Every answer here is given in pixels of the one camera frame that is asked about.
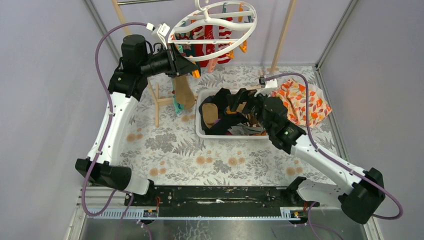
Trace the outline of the brown ribbed sock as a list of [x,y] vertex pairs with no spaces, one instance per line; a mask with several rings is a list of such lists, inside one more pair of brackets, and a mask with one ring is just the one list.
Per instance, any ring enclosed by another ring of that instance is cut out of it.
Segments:
[[189,110],[195,105],[195,95],[190,88],[188,77],[186,75],[177,76],[173,79],[174,94],[176,102]]

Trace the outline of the green and blue sock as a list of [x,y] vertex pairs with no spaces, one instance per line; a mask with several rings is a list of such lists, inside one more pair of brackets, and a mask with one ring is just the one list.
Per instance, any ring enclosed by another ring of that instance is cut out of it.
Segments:
[[174,81],[173,78],[171,79],[171,83],[172,83],[173,105],[174,105],[174,108],[175,108],[176,115],[180,116],[184,111],[184,106],[180,105],[177,102],[176,92],[175,92],[175,81]]

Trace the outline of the white round clip hanger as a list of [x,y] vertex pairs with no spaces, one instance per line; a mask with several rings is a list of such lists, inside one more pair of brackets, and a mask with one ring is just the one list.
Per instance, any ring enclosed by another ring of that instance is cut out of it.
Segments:
[[212,4],[196,0],[195,11],[170,31],[167,42],[182,47],[192,62],[232,60],[237,50],[248,51],[248,40],[257,27],[253,5],[242,0]]

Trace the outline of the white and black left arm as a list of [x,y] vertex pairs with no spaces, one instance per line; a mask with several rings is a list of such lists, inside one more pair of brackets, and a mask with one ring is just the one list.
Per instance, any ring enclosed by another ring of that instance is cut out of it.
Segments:
[[107,87],[108,103],[95,143],[85,159],[77,159],[75,169],[88,181],[103,187],[136,194],[144,206],[152,204],[152,182],[137,176],[119,161],[119,147],[136,105],[151,76],[166,74],[174,78],[195,70],[197,65],[184,57],[174,43],[149,53],[150,44],[139,34],[128,35],[121,44],[122,57]]

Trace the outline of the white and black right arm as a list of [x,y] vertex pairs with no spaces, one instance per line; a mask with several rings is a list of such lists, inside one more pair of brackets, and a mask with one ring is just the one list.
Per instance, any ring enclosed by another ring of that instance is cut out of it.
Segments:
[[351,220],[364,225],[386,198],[379,170],[355,166],[314,143],[310,133],[288,120],[288,109],[278,97],[241,88],[227,94],[226,100],[232,111],[245,104],[243,112],[258,120],[277,149],[306,161],[332,180],[331,184],[295,180],[286,193],[291,205],[307,201],[340,208]]

